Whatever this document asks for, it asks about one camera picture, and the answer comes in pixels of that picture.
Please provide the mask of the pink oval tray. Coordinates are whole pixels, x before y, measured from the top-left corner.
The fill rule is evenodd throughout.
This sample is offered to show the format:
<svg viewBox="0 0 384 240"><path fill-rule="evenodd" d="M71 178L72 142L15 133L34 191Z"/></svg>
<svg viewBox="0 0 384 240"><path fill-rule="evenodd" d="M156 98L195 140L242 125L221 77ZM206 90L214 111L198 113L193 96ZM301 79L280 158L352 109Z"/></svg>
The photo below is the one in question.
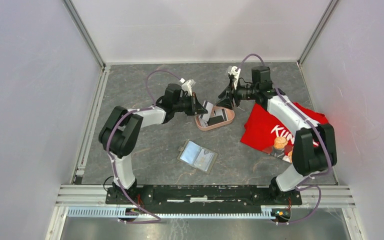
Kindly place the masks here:
<svg viewBox="0 0 384 240"><path fill-rule="evenodd" d="M231 124L235 118L235 112L232 109L214 106L209 116L208 122L205 122L198 115L194 117L199 130L205 132Z"/></svg>

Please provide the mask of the grey card holder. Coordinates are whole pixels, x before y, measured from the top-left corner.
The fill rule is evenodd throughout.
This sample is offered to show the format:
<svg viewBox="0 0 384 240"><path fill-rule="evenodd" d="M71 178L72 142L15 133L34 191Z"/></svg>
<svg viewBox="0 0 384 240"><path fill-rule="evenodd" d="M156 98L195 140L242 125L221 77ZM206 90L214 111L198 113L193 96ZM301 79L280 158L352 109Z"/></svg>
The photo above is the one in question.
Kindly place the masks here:
<svg viewBox="0 0 384 240"><path fill-rule="evenodd" d="M211 172L218 157L213 150L202 147L189 139L178 148L178 151L177 159L179 161L207 174Z"/></svg>

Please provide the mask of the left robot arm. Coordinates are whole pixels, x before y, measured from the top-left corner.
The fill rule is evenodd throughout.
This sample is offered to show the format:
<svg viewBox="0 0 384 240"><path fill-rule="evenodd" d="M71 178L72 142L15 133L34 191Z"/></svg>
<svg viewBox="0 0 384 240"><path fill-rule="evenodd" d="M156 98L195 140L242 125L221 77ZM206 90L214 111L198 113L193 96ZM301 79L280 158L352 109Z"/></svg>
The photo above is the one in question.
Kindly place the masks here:
<svg viewBox="0 0 384 240"><path fill-rule="evenodd" d="M208 110L198 101L194 92L188 92L179 84L167 85L164 95L156 105L127 109L116 106L102 127L98 141L106 151L113 170L113 184L119 188L118 197L125 204L137 198L136 177L132 168L131 153L142 128L168 123L176 113L187 116L207 114Z"/></svg>

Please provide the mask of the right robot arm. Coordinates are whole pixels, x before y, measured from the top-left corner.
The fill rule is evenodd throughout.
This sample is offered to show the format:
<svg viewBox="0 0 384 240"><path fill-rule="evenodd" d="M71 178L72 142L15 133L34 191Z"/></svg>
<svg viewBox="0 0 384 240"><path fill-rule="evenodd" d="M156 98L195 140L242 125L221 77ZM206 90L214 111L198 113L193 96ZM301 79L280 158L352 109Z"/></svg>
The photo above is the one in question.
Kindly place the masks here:
<svg viewBox="0 0 384 240"><path fill-rule="evenodd" d="M335 131L331 124L321 124L298 109L279 88L274 87L268 66L251 69L251 84L240 85L241 70L230 66L229 84L218 96L216 106L233 109L241 101L254 100L265 111L277 118L293 135L292 164L274 177L269 185L269 199L282 204L289 192L300 190L308 178L332 172L337 163Z"/></svg>

